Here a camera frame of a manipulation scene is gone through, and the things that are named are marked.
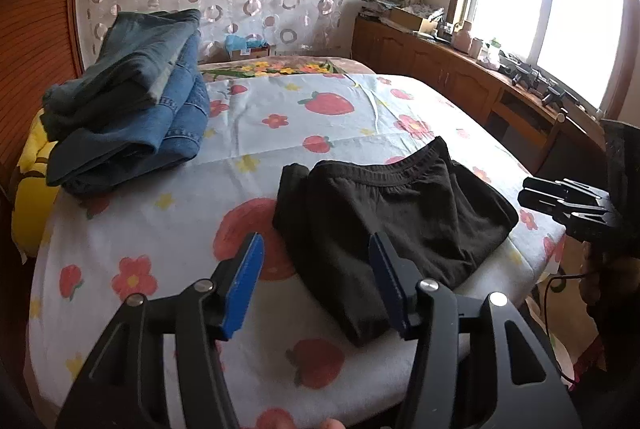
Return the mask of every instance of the bed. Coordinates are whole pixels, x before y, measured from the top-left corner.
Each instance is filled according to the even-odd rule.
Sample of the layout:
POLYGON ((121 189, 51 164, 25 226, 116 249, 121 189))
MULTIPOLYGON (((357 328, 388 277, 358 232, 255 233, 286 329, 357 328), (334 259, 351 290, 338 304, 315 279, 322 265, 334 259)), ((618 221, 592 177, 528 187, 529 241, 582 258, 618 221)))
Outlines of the bed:
MULTIPOLYGON (((41 417, 52 420, 60 409, 129 293, 180 292, 208 277, 253 230, 266 240, 264 268, 244 326, 219 347, 240 425, 318 427, 328 416, 353 424, 402 400, 415 345, 389 331, 352 346, 307 292, 271 226, 280 172, 292 162, 389 164, 442 136, 451 157, 500 190, 520 216, 458 292, 484 298, 498 290, 520 303, 545 269, 556 271, 564 230, 517 204, 526 169, 427 85, 345 59, 268 57, 200 69, 209 75, 211 104, 195 159, 107 196, 58 194, 36 261, 28 325, 26 376, 41 417), (306 72, 288 74, 280 66, 287 62, 306 72), (226 68, 235 74, 221 75, 226 68), (353 112, 340 109, 345 101, 353 112)), ((172 427, 183 428, 170 337, 164 360, 172 427)))

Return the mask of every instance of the slatted wooden panel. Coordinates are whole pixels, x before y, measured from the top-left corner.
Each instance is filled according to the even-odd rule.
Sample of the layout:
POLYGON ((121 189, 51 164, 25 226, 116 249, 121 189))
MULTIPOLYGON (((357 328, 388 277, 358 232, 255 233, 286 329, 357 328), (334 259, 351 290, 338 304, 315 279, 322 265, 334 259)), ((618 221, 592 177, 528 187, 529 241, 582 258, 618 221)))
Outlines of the slatted wooden panel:
POLYGON ((81 73, 75 0, 0 0, 0 185, 45 89, 81 73))

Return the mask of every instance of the cardboard box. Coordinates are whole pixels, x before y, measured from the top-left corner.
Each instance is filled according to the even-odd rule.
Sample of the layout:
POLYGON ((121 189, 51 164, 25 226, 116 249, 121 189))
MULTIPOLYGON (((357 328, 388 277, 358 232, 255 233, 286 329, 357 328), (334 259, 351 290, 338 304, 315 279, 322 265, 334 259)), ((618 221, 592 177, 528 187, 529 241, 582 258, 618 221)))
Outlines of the cardboard box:
POLYGON ((391 9, 391 12, 389 13, 389 19, 391 19, 396 24, 408 28, 409 30, 422 32, 425 34, 431 33, 431 31, 438 25, 436 21, 423 19, 422 17, 410 14, 409 12, 405 12, 404 10, 401 10, 399 8, 391 9))
POLYGON ((233 50, 231 52, 231 60, 248 60, 260 59, 271 55, 271 46, 262 48, 247 48, 245 50, 233 50))

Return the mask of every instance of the elastic waistband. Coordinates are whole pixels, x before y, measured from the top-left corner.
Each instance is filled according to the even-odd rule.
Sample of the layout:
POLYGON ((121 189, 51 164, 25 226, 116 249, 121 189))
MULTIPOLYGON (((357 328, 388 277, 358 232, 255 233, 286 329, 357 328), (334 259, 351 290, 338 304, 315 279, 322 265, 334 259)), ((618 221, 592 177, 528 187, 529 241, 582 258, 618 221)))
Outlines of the elastic waistband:
POLYGON ((443 158, 447 164, 450 164, 447 144, 440 136, 404 160, 393 164, 356 165, 325 160, 316 164, 309 173, 309 178, 347 178, 370 186, 394 187, 415 181, 438 158, 443 158))

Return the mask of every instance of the window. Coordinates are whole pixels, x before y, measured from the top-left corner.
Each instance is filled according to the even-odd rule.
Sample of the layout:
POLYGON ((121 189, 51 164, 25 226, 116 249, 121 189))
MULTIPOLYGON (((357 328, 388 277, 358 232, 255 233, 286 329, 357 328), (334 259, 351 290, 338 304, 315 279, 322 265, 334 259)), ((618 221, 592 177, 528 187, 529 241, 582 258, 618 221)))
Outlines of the window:
POLYGON ((470 0, 472 34, 497 38, 594 107, 609 84, 623 0, 470 0))

